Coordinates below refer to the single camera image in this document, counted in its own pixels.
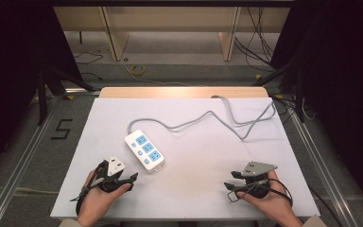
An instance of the gray floor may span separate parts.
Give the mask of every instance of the gray floor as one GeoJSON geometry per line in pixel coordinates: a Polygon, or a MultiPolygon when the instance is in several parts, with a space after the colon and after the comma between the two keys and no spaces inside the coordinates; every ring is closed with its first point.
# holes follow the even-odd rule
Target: gray floor
{"type": "MultiPolygon", "coordinates": [[[[122,61],[118,62],[112,60],[106,47],[105,35],[102,33],[84,34],[83,44],[78,42],[77,32],[68,32],[66,35],[75,55],[84,51],[93,51],[93,53],[103,55],[99,61],[78,65],[80,72],[94,73],[103,78],[103,80],[99,80],[91,74],[83,74],[84,81],[95,88],[175,85],[160,84],[158,81],[161,83],[182,82],[190,86],[250,86],[255,82],[255,75],[268,74],[268,72],[250,68],[245,56],[237,50],[234,50],[232,60],[225,62],[222,59],[217,36],[213,33],[131,34],[124,57],[122,61]],[[126,66],[144,65],[146,72],[138,78],[139,80],[136,80],[130,76],[123,64],[126,66]]],[[[247,41],[248,37],[247,34],[241,34],[242,41],[247,41]]],[[[277,35],[268,35],[268,38],[270,45],[277,41],[277,35]]],[[[252,48],[256,48],[257,53],[262,51],[258,43],[254,44],[252,48]]],[[[94,59],[96,56],[82,55],[81,58],[77,58],[77,61],[88,62],[94,59]]],[[[266,68],[258,61],[250,61],[250,63],[266,68]]],[[[63,84],[67,88],[77,88],[69,82],[63,84]]],[[[278,79],[267,84],[268,93],[276,93],[278,84],[278,79]]],[[[52,117],[41,136],[39,145],[35,148],[35,153],[26,167],[14,196],[9,201],[8,207],[4,207],[5,212],[0,218],[0,226],[59,225],[58,220],[49,217],[50,211],[61,188],[95,97],[73,94],[66,98],[54,96],[48,99],[49,110],[53,112],[52,117]],[[56,131],[61,119],[72,119],[71,122],[62,124],[62,127],[70,129],[70,132],[65,140],[52,140],[52,137],[64,135],[63,131],[56,131]]],[[[279,104],[277,107],[280,112],[284,110],[284,107],[279,104]]],[[[35,138],[33,137],[34,132],[40,129],[37,126],[38,117],[38,100],[33,99],[17,131],[10,139],[7,151],[0,157],[0,192],[7,185],[11,173],[22,159],[25,150],[30,149],[28,143],[35,138]]],[[[336,213],[337,205],[333,203],[334,200],[327,192],[324,181],[294,123],[294,117],[290,117],[289,113],[286,113],[281,115],[281,119],[285,121],[285,131],[305,179],[336,213]]],[[[363,194],[360,188],[345,165],[338,159],[319,120],[307,118],[304,125],[308,128],[339,192],[348,203],[357,226],[363,226],[363,194]]],[[[314,200],[320,208],[321,218],[324,222],[328,226],[337,226],[333,216],[320,202],[320,199],[314,195],[314,200]]],[[[270,221],[260,221],[260,226],[272,225],[273,223],[270,221]]]]}

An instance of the metal rail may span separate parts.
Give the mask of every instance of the metal rail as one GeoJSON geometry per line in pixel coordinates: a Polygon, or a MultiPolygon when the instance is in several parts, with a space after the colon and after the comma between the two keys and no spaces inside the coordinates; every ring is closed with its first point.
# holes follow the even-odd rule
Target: metal rail
{"type": "Polygon", "coordinates": [[[22,180],[27,170],[28,164],[32,160],[35,151],[40,145],[43,135],[45,134],[45,131],[47,129],[47,126],[49,126],[49,123],[51,121],[52,115],[54,114],[58,105],[61,102],[61,96],[55,96],[51,102],[52,104],[50,105],[50,110],[48,111],[46,119],[44,120],[42,125],[39,126],[37,130],[34,132],[30,142],[26,147],[24,154],[22,155],[17,166],[14,168],[13,173],[10,175],[8,182],[6,183],[0,194],[0,220],[2,216],[4,216],[4,213],[8,208],[8,205],[10,203],[11,198],[13,197],[14,192],[16,191],[16,188],[19,185],[20,181],[22,180]]]}
{"type": "Polygon", "coordinates": [[[312,162],[314,163],[315,169],[320,175],[320,179],[325,186],[326,192],[328,193],[332,203],[337,210],[337,214],[340,218],[341,223],[347,227],[358,226],[358,223],[355,220],[349,204],[344,199],[344,196],[338,188],[331,172],[323,161],[323,158],[320,155],[320,152],[315,145],[315,142],[312,139],[307,127],[304,123],[300,121],[299,117],[295,114],[293,114],[293,122],[296,126],[297,131],[300,134],[300,137],[302,138],[302,141],[305,144],[305,147],[312,159],[312,162]]]}

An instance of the wrist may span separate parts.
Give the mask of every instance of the wrist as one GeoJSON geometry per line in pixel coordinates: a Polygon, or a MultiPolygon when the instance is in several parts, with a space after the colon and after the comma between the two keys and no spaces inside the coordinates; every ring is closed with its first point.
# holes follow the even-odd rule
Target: wrist
{"type": "Polygon", "coordinates": [[[303,223],[296,216],[278,222],[282,227],[302,227],[303,223]]]}
{"type": "Polygon", "coordinates": [[[94,224],[90,223],[90,221],[88,219],[85,219],[81,216],[78,216],[78,218],[76,219],[76,221],[78,222],[78,224],[82,227],[91,227],[94,224]]]}

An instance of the finger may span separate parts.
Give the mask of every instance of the finger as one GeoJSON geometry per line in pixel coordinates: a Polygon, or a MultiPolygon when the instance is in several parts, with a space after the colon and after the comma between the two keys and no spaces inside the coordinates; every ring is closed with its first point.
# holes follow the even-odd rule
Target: finger
{"type": "Polygon", "coordinates": [[[117,188],[116,190],[114,190],[113,192],[111,192],[109,195],[111,196],[111,198],[113,200],[116,200],[118,197],[120,197],[125,192],[127,192],[130,187],[131,187],[130,183],[125,183],[125,184],[121,185],[119,188],[117,188]]]}
{"type": "Polygon", "coordinates": [[[259,202],[259,199],[245,192],[237,192],[237,196],[252,205],[256,205],[259,202]]]}
{"type": "Polygon", "coordinates": [[[90,179],[93,177],[94,175],[94,170],[92,170],[89,174],[88,174],[88,177],[87,179],[85,180],[85,183],[83,185],[83,187],[87,186],[88,182],[90,181],[90,179]]]}
{"type": "Polygon", "coordinates": [[[274,180],[278,180],[278,175],[276,174],[275,170],[271,170],[269,173],[268,173],[268,178],[269,179],[274,179],[274,180]]]}

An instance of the power strip switch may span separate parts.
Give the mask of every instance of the power strip switch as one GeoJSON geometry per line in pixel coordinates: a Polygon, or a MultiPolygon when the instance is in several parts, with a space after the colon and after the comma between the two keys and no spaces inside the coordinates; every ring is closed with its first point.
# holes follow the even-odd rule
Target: power strip switch
{"type": "Polygon", "coordinates": [[[142,131],[126,136],[125,141],[148,173],[161,170],[164,156],[142,131]]]}

